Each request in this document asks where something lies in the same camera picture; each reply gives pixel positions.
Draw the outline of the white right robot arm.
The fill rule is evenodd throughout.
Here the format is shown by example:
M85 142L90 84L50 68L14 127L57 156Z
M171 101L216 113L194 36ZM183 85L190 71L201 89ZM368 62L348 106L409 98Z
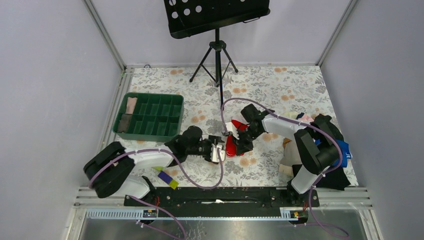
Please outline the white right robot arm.
M305 123L276 114L273 110L258 110L249 104L241 111L247 121L246 128L227 123L226 128L233 136L235 154L253 149L253 142L264 133L277 134L290 139L296 144L301 161L301 168L289 182L287 201L293 206L301 205L306 199L306 192L317 184L332 164L342 158L342 151L324 120Z

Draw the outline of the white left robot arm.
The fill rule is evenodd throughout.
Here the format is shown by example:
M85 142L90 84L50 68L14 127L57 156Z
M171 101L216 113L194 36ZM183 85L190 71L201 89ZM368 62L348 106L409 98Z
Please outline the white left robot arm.
M88 178L89 188L98 198L130 195L148 206L154 202L155 192L147 179L130 179L131 172L155 167L182 167L188 156L202 157L221 166L225 155L224 141L220 136L203 138L199 127L190 126L156 148L131 149L114 141L89 160L83 172Z

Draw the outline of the red underwear white trim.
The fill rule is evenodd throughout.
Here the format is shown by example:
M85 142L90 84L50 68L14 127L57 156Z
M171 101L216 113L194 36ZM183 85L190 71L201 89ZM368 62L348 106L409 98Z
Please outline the red underwear white trim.
M237 130L244 131L248 128L248 125L242 121L239 121L237 119L232 119L230 122L232 122L236 127ZM234 143L234 138L232 135L227 136L226 144L225 144L225 150L226 150L226 156L227 157L235 157L237 150L236 150L236 144Z

